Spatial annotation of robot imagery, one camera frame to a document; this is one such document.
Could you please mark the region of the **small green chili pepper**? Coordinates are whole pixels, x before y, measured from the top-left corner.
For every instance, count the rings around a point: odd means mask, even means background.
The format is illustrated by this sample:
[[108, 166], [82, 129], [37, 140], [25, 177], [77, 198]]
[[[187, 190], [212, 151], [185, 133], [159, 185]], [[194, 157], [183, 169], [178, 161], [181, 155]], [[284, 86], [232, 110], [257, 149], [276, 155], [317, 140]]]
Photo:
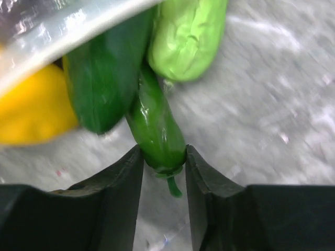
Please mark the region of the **small green chili pepper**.
[[174, 177], [183, 170], [185, 140], [154, 71], [146, 63], [141, 66], [139, 91], [126, 119], [148, 166], [157, 178], [167, 181], [172, 196], [181, 197]]

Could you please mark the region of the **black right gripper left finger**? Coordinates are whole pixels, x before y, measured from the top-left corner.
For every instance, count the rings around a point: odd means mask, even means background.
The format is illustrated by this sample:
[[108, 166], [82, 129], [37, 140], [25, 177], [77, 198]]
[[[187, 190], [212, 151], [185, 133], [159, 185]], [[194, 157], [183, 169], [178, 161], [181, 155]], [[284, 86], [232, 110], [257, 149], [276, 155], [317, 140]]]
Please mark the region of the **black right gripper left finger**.
[[134, 146], [66, 190], [1, 185], [1, 250], [132, 250], [142, 175]]

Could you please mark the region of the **yellow fake lemon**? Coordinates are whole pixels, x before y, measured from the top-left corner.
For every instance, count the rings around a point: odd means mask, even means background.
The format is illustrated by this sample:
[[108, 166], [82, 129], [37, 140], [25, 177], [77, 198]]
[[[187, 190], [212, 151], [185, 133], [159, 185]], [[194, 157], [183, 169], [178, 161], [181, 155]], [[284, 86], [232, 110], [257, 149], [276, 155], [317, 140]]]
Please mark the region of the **yellow fake lemon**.
[[64, 72], [53, 63], [1, 97], [1, 145], [46, 143], [78, 126]]

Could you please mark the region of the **light green fake vegetable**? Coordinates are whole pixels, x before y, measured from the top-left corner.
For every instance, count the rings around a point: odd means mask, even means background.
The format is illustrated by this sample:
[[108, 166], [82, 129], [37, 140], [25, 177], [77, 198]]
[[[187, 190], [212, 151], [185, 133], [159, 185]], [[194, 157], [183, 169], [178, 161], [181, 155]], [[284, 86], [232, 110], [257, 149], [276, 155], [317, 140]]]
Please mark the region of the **light green fake vegetable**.
[[199, 78], [218, 52], [227, 5], [224, 0], [162, 1], [147, 53], [151, 68], [173, 82]]

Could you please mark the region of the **green fake pepper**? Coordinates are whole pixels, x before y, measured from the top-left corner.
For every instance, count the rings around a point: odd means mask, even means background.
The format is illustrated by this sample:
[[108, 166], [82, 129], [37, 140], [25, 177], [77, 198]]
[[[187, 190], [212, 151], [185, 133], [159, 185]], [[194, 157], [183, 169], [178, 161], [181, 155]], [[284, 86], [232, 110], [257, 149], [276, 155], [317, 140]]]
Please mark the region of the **green fake pepper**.
[[155, 7], [147, 9], [63, 56], [69, 98], [80, 126], [104, 134], [128, 112], [138, 92], [154, 16]]

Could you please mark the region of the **polka dot zip top bag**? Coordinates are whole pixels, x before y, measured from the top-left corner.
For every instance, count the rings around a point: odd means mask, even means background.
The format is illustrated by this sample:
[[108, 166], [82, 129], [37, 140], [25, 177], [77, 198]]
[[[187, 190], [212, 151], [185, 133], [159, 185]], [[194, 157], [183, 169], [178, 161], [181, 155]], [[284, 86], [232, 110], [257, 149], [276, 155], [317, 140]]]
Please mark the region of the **polka dot zip top bag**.
[[102, 39], [108, 54], [144, 49], [157, 1], [1, 1], [1, 94], [68, 52]]

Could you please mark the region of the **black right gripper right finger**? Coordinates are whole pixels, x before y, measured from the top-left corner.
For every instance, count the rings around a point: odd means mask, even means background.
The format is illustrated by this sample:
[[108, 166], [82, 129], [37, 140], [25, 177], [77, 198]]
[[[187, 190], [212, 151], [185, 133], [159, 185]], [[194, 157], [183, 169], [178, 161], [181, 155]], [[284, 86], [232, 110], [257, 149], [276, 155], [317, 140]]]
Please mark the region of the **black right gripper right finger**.
[[334, 186], [240, 186], [186, 148], [193, 250], [334, 250]]

